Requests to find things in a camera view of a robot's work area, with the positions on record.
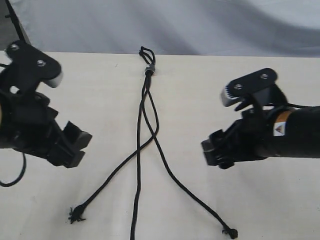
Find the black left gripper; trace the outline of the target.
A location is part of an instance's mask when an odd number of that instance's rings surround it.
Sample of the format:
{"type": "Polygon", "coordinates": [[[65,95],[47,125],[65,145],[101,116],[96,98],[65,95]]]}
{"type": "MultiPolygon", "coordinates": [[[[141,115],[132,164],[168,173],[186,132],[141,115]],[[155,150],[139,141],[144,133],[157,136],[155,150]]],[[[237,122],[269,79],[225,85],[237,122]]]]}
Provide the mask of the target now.
{"type": "Polygon", "coordinates": [[[24,96],[4,94],[4,147],[42,158],[55,167],[75,168],[83,159],[92,135],[68,121],[63,131],[55,121],[58,111],[40,92],[24,96]],[[63,134],[72,147],[65,145],[63,134]]]}

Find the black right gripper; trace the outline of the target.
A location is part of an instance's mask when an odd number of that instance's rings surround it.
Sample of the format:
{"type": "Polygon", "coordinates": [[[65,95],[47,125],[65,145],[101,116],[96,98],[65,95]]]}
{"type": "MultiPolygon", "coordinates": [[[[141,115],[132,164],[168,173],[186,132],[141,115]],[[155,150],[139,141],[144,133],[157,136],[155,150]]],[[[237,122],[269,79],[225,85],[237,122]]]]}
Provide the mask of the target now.
{"type": "Polygon", "coordinates": [[[256,112],[253,109],[241,113],[227,129],[211,133],[201,142],[208,166],[229,169],[236,162],[260,161],[274,155],[268,143],[273,111],[256,112]]]}

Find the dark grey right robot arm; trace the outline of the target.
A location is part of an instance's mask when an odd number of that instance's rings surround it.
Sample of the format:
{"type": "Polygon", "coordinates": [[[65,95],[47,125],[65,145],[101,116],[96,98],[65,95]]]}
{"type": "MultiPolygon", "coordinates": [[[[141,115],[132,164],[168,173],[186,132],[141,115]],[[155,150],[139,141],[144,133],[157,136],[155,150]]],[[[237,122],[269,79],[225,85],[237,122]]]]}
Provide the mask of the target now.
{"type": "Polygon", "coordinates": [[[258,112],[251,108],[241,116],[227,130],[213,132],[201,143],[209,166],[225,170],[236,162],[320,157],[319,106],[258,112]]]}

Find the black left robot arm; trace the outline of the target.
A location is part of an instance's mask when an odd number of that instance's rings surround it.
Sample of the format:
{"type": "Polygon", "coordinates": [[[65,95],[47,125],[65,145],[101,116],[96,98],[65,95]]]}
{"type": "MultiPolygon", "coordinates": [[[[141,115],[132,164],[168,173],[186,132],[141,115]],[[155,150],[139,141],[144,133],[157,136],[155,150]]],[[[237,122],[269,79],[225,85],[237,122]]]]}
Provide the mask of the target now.
{"type": "Polygon", "coordinates": [[[59,112],[42,93],[24,96],[0,93],[0,147],[45,159],[52,165],[75,168],[92,135],[68,121],[56,122],[59,112]]]}

